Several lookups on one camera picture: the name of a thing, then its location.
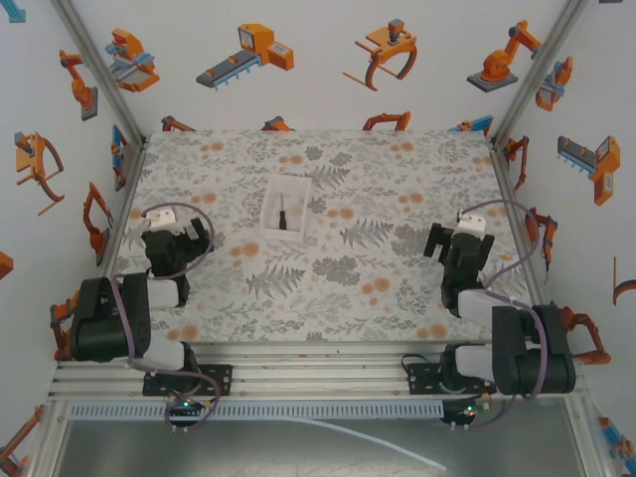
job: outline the black object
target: black object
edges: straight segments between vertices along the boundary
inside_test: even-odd
[[[457,372],[455,350],[466,345],[447,345],[439,356],[439,363],[405,365],[408,392],[421,395],[480,395],[497,391],[494,384],[486,386],[479,378],[468,378]]]
[[[189,347],[186,349],[186,353],[188,352],[192,353],[194,357],[194,352],[189,350]],[[200,365],[194,372],[204,374],[215,380],[219,385],[221,395],[229,396],[230,390],[232,389],[232,369],[233,367],[231,365]],[[193,381],[174,381],[175,379]],[[189,395],[189,397],[214,395],[215,390],[207,381],[199,380],[198,378],[182,378],[160,374],[156,374],[155,376],[146,374],[143,379],[143,390],[141,393],[147,397],[170,396],[173,395],[175,391],[178,393],[189,393],[198,384],[201,384],[201,386]]]
[[[190,427],[198,422],[204,415],[205,407],[200,402],[189,401],[185,403],[166,404],[168,418],[175,427]]]
[[[548,340],[548,367],[541,394],[570,393],[576,384],[576,373],[560,312],[553,305],[533,309]],[[493,375],[503,395],[527,395],[537,383],[541,353],[538,348],[527,349],[526,338],[539,343],[539,332],[529,312],[512,306],[493,308]]]
[[[442,402],[444,408],[444,417],[440,420],[446,424],[455,425],[470,425],[475,420],[475,412],[467,412],[466,409],[472,406],[473,409],[477,407],[477,402],[474,398],[466,399],[449,399]]]
[[[170,276],[183,271],[188,262],[201,256],[214,241],[214,229],[209,232],[203,227],[201,219],[190,221],[197,237],[188,234],[173,235],[169,231],[146,231],[141,238],[146,244],[146,256],[150,260],[150,270],[155,276]],[[190,283],[186,275],[172,278],[177,283],[179,306],[184,306],[190,294]]]
[[[146,274],[125,275],[119,292],[132,330],[135,358],[140,358],[150,347]],[[126,336],[107,278],[92,278],[81,283],[71,328],[71,352],[77,361],[98,363],[128,355]]]
[[[282,194],[280,194],[280,220],[278,221],[278,229],[281,231],[287,230],[287,219],[285,218],[285,210],[282,206]]]
[[[433,256],[435,248],[442,245],[438,261],[444,265],[444,277],[441,282],[441,301],[454,316],[459,316],[459,293],[464,290],[482,289],[478,280],[479,271],[486,264],[488,254],[495,238],[485,235],[483,239],[466,233],[455,234],[441,224],[433,224],[424,256]]]

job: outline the small white box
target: small white box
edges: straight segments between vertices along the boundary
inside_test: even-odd
[[[282,231],[280,222],[285,212],[287,230]],[[307,225],[307,207],[311,200],[311,178],[272,174],[267,182],[265,198],[260,209],[259,232],[264,239],[303,241]]]

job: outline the floral tablecloth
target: floral tablecloth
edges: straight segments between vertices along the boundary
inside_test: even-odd
[[[258,216],[270,174],[311,177],[303,243],[265,240]],[[422,255],[430,225],[500,198],[480,133],[215,131],[152,135],[116,268],[145,270],[141,211],[196,204],[215,251],[188,274],[183,308],[152,327],[187,341],[484,339],[440,303],[442,265]],[[176,210],[178,218],[193,217]],[[518,258],[506,211],[483,211],[495,243],[485,272]],[[529,300],[522,272],[495,289]]]

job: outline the white wall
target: white wall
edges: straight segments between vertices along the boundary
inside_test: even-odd
[[[49,1],[18,3],[27,10],[24,24],[9,24],[0,10],[0,250],[15,261],[15,269],[0,281],[0,446],[47,396],[56,366],[49,307],[63,303],[84,278],[99,272],[81,219],[88,181],[101,191],[115,219],[123,201],[123,190],[115,193],[113,187],[112,110],[100,95],[98,116],[81,121],[71,76],[59,56],[60,49],[69,54],[77,49]],[[79,72],[86,84],[95,85],[85,67]],[[49,203],[44,192],[34,181],[16,185],[26,175],[15,170],[18,131],[47,137],[64,163],[65,171],[50,185],[65,198],[40,217],[37,213]],[[49,171],[55,170],[52,164],[45,154]],[[106,227],[98,207],[91,216],[98,227]]]
[[[156,57],[161,80],[122,95],[146,134],[173,115],[196,129],[257,129],[282,115],[296,129],[361,129],[382,112],[412,112],[411,129],[446,129],[486,114],[501,118],[521,81],[484,93],[466,81],[484,59],[508,42],[508,30],[528,20],[543,40],[564,1],[537,0],[205,0],[147,2],[76,0],[74,5],[105,61],[110,32],[135,35]],[[345,78],[364,77],[369,54],[354,45],[398,17],[417,36],[418,58],[399,81],[377,71],[373,92]],[[231,80],[218,91],[196,83],[203,71],[240,48],[237,27],[261,23],[294,50],[289,72],[268,65]],[[405,55],[399,56],[399,66]],[[512,71],[523,77],[531,54],[519,50]]]
[[[530,137],[528,180],[518,197],[558,221],[548,291],[559,305],[587,313],[600,328],[613,360],[588,366],[585,373],[594,401],[624,434],[636,439],[636,293],[625,292],[612,304],[612,257],[618,256],[618,282],[636,278],[636,150],[634,134],[634,42],[630,38],[636,3],[590,7],[558,56],[573,56],[573,75],[553,112],[532,105],[513,137]],[[585,173],[557,159],[557,138],[569,137],[595,150],[607,135],[621,147],[621,166],[614,173],[614,196],[594,205],[593,184]],[[516,180],[519,165],[513,164]],[[577,333],[580,351],[589,339]]]

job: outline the black mounting bracket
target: black mounting bracket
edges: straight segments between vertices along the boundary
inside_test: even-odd
[[[412,396],[421,395],[481,395],[484,392],[494,394],[497,388],[478,378],[466,378],[457,375],[453,378],[453,387],[445,386],[439,363],[413,363],[406,365],[408,373],[408,392]]]
[[[221,396],[229,396],[232,388],[232,370],[231,365],[200,365],[200,373],[212,378],[219,385]],[[163,397],[173,395],[175,392],[166,386],[166,378],[173,379],[166,375],[156,374],[151,376],[146,373],[143,378],[142,395],[147,397]],[[214,396],[215,390],[207,381],[201,381],[199,388],[189,396]]]

